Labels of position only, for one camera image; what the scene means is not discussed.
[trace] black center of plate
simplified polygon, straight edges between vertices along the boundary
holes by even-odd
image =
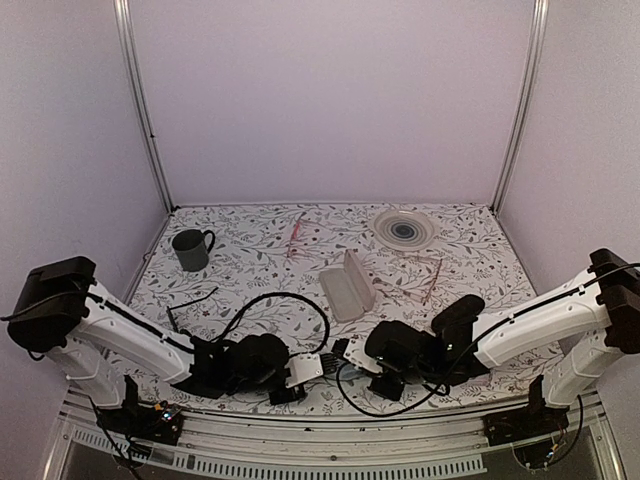
[[[393,233],[396,238],[402,240],[410,240],[418,236],[415,227],[407,223],[394,223],[391,226],[391,233]]]

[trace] floral tablecloth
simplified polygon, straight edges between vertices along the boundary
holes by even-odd
[[[378,213],[399,208],[420,211],[437,225],[435,240],[424,251],[401,254],[374,239],[369,221]],[[298,222],[296,239],[289,246]],[[180,269],[171,239],[186,228],[213,229],[216,243],[202,271]],[[402,320],[429,329],[431,319],[467,293],[482,296],[487,311],[512,307],[534,293],[509,242],[486,206],[482,205],[252,205],[183,208],[170,220],[152,253],[131,306],[145,317],[171,328],[165,308],[218,290],[206,301],[175,311],[181,328],[202,338],[220,333],[234,313],[252,298],[267,292],[305,295],[328,313],[318,274],[342,265],[344,251],[355,249],[366,271],[381,281],[373,311],[350,323],[331,321],[331,338],[366,336],[382,319]],[[425,295],[442,261],[426,305],[412,297]],[[291,352],[306,351],[322,338],[322,322],[305,304],[273,299],[256,305],[235,331],[278,335]],[[524,395],[529,382],[561,358],[557,344],[525,353],[464,385],[448,397],[434,397],[420,409],[459,407]],[[218,400],[195,397],[171,388],[120,355],[109,360],[138,382],[148,400],[166,399],[190,408],[275,415],[352,415],[335,380],[323,378],[305,385],[306,399],[271,406],[264,393],[245,393]],[[400,402],[389,402],[367,390],[369,380],[345,383],[354,401],[374,412],[389,412],[420,399],[425,390],[408,386]]]

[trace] wire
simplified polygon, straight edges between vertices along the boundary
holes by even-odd
[[[122,460],[125,468],[127,470],[129,470],[129,473],[131,473],[131,476],[133,478],[135,478],[136,480],[143,480],[143,478],[140,476],[140,474],[138,472],[136,472],[136,469],[133,466],[134,462],[133,462],[133,459],[131,457],[131,454],[128,453],[128,457],[124,456],[124,453],[122,453],[122,449],[120,448],[120,446],[115,442],[115,440],[113,440],[113,437],[111,437],[111,435],[109,434],[109,431],[102,424],[102,415],[100,414],[100,411],[98,410],[98,407],[96,407],[96,404],[93,403],[93,401],[91,401],[91,406],[93,407],[93,413],[96,416],[96,423],[97,423],[98,427],[100,427],[100,429],[104,433],[105,437],[107,437],[107,440],[109,440],[109,443],[111,444],[113,449],[116,452],[118,452],[118,456]]]
[[[103,299],[101,297],[98,297],[97,295],[93,295],[92,296],[91,294],[89,294],[89,296],[98,304],[103,301]],[[107,307],[109,310],[116,312],[118,315],[126,318],[131,323],[139,326],[140,328],[144,328],[147,332],[149,332],[149,333],[155,335],[156,337],[162,339],[163,341],[165,341],[169,345],[171,345],[173,347],[176,347],[177,349],[182,350],[185,353],[193,354],[194,350],[192,348],[185,347],[180,342],[177,342],[176,340],[174,340],[171,337],[168,337],[168,336],[165,337],[164,333],[162,333],[156,327],[154,327],[153,325],[148,324],[147,322],[144,322],[144,321],[140,320],[139,318],[136,318],[135,316],[131,315],[128,311],[120,308],[115,303],[111,303],[109,300],[107,300],[106,302],[104,302],[104,306]]]
[[[77,290],[70,290],[67,292],[60,292],[60,293],[56,293],[54,295],[51,295],[50,297],[47,297],[43,300],[40,300],[39,302],[33,303],[31,305],[29,305],[26,308],[23,308],[22,310],[12,313],[11,315],[7,315],[6,317],[0,317],[0,320],[3,322],[10,322],[11,320],[15,320],[18,317],[21,317],[22,315],[25,315],[29,312],[31,312],[32,310],[35,310],[36,308],[41,307],[42,305],[46,305],[47,303],[49,303],[52,300],[55,300],[56,298],[61,298],[61,297],[67,297],[67,296],[72,296],[72,295],[82,295],[83,297],[85,297],[87,295],[86,292],[81,292],[81,291],[77,291]]]
[[[33,352],[31,350],[27,350],[27,353],[29,354],[29,356],[31,357],[31,360],[33,360],[34,362],[40,362],[44,359],[45,354],[41,354],[39,357],[36,357]]]
[[[448,397],[449,394],[451,393],[451,386],[450,385],[445,385],[444,386],[444,392],[441,392],[440,390],[437,390],[435,388],[433,388],[431,385],[427,385],[426,383],[423,383],[422,386],[424,388],[427,389],[427,391],[433,393],[434,395],[437,395],[439,397]]]
[[[590,287],[591,285],[593,285],[596,282],[599,282],[600,280],[604,280],[609,275],[613,275],[614,273],[621,272],[622,270],[628,270],[629,268],[640,268],[640,262],[627,263],[625,265],[621,265],[619,267],[616,267],[613,270],[608,271],[607,273],[603,273],[602,275],[598,275],[596,278],[592,278],[591,280],[586,282],[584,284],[584,288]]]
[[[564,436],[567,433],[566,430],[562,428],[562,425],[560,424],[558,424],[558,429],[560,430],[560,437],[558,438],[558,440],[556,440],[556,443],[554,443],[553,446],[551,447],[551,451],[548,454],[549,458],[555,455],[556,450],[558,450],[563,445]]]
[[[581,291],[581,289],[590,287],[591,285],[593,285],[594,283],[598,282],[599,280],[602,280],[610,275],[613,275],[614,273],[620,272],[622,270],[627,270],[630,268],[638,268],[640,267],[640,262],[636,262],[636,263],[628,263],[626,265],[622,265],[620,267],[614,268],[613,270],[607,272],[607,273],[603,273],[602,275],[598,275],[595,278],[592,278],[591,280],[589,280],[588,282],[585,282],[583,285],[580,285],[578,287],[572,288],[571,290],[567,290],[566,292],[562,292],[554,297],[548,298],[546,300],[542,300],[538,303],[535,303],[527,308],[524,308],[514,314],[512,314],[511,316],[504,318],[502,320],[500,320],[498,323],[496,323],[495,325],[491,326],[490,328],[488,328],[487,330],[485,330],[482,334],[480,334],[478,336],[478,338],[476,338],[475,340],[473,340],[468,346],[467,348],[465,348],[462,353],[454,360],[454,362],[451,364],[451,366],[449,367],[449,369],[446,371],[446,373],[441,377],[440,381],[438,382],[437,386],[433,389],[433,391],[429,391],[429,393],[422,399],[418,400],[417,402],[404,407],[400,410],[397,410],[395,412],[388,412],[388,413],[375,413],[375,412],[368,412],[366,410],[364,410],[363,408],[359,407],[358,405],[355,404],[355,402],[353,400],[351,400],[351,398],[349,398],[349,396],[347,395],[347,393],[345,392],[344,388],[342,387],[342,383],[340,382],[340,373],[342,372],[342,369],[344,368],[344,366],[346,364],[342,364],[340,366],[340,368],[338,368],[338,371],[336,372],[336,383],[338,385],[338,390],[340,390],[340,393],[342,394],[342,396],[344,397],[344,399],[346,400],[346,402],[351,405],[351,407],[353,407],[354,410],[357,410],[358,412],[367,415],[369,417],[374,417],[374,418],[388,418],[388,417],[394,417],[396,415],[400,415],[406,412],[409,412],[411,410],[413,410],[414,408],[419,407],[420,405],[423,405],[424,403],[426,403],[427,401],[429,401],[429,399],[431,399],[431,397],[433,397],[436,394],[436,391],[439,391],[440,388],[443,385],[446,385],[447,380],[449,379],[449,377],[453,374],[455,368],[460,364],[460,362],[462,362],[462,360],[464,359],[464,357],[472,351],[473,348],[475,348],[478,343],[480,343],[480,341],[482,339],[484,339],[485,337],[487,337],[488,335],[492,334],[493,332],[495,332],[498,328],[502,327],[503,325],[506,325],[507,323],[511,323],[511,322],[515,322],[515,319],[518,317],[521,317],[522,315],[532,312],[538,308],[544,307],[545,305],[549,305],[550,303],[553,302],[557,302],[558,300],[561,300],[565,297],[570,297],[571,295],[575,295],[576,293],[579,293]]]
[[[320,344],[310,352],[298,352],[290,355],[290,357],[300,355],[301,353],[318,353],[320,350],[322,350],[324,347],[327,346],[327,342],[329,341],[329,335],[331,333],[331,326],[329,325],[329,318],[327,317],[327,314],[316,303],[309,300],[307,297],[303,297],[302,295],[299,295],[297,293],[289,293],[289,292],[265,293],[263,295],[257,296],[253,300],[250,300],[249,303],[247,303],[244,307],[242,307],[238,311],[238,313],[235,314],[233,319],[227,324],[227,326],[222,331],[222,333],[217,337],[215,337],[212,340],[212,342],[224,340],[225,337],[229,335],[229,333],[231,333],[233,330],[238,328],[238,325],[240,325],[240,321],[244,317],[245,313],[247,313],[247,311],[251,307],[268,298],[294,298],[296,300],[300,300],[301,302],[306,303],[311,308],[313,308],[316,312],[318,312],[318,314],[320,315],[320,318],[322,318],[322,322],[324,323],[324,335],[322,337],[322,340],[320,341]]]
[[[182,305],[176,305],[175,307],[167,307],[167,316],[169,317],[169,322],[171,322],[171,327],[173,328],[173,331],[176,333],[183,333],[185,332],[186,334],[190,335],[189,332],[186,329],[178,329],[178,324],[176,323],[176,319],[173,316],[173,311],[177,310],[178,308],[184,308],[184,307],[188,307],[190,305],[193,305],[194,303],[198,303],[198,302],[202,302],[204,300],[206,300],[207,298],[209,298],[211,295],[213,295],[214,293],[216,293],[216,291],[218,291],[218,287],[215,287],[213,290],[211,290],[207,295],[205,295],[202,298],[196,298],[195,300],[191,300],[187,303],[183,303]]]
[[[555,465],[556,463],[566,458],[567,455],[571,453],[571,450],[573,450],[576,444],[578,443],[578,439],[580,438],[580,434],[582,433],[582,426],[584,425],[584,404],[582,403],[582,397],[580,395],[578,395],[578,403],[580,404],[580,421],[578,423],[578,430],[576,430],[576,435],[575,437],[573,437],[573,441],[571,442],[571,445],[569,445],[569,447],[564,451],[564,453],[561,456],[559,457],[556,457],[555,455],[553,456],[553,458],[551,459],[551,462],[549,462],[549,464],[547,465],[548,467]]]

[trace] lavender wall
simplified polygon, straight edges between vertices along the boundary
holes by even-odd
[[[0,8],[0,313],[28,271],[86,255],[121,294],[160,227],[109,1]],[[37,478],[66,391],[0,332],[0,478]]]
[[[640,4],[551,3],[531,116],[503,223],[539,291],[611,248],[640,260]],[[640,358],[598,390],[629,478],[640,478]]]
[[[533,4],[131,2],[177,203],[489,202]]]

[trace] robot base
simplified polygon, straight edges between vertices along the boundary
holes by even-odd
[[[126,376],[126,397],[121,408],[97,409],[98,426],[133,439],[149,440],[165,445],[177,445],[182,433],[184,419],[180,413],[163,416],[154,407],[145,407],[138,402],[138,386]]]
[[[545,406],[542,397],[542,376],[529,386],[529,404],[526,407],[486,415],[484,434],[489,445],[502,445],[527,438],[557,432],[569,426],[568,408]]]

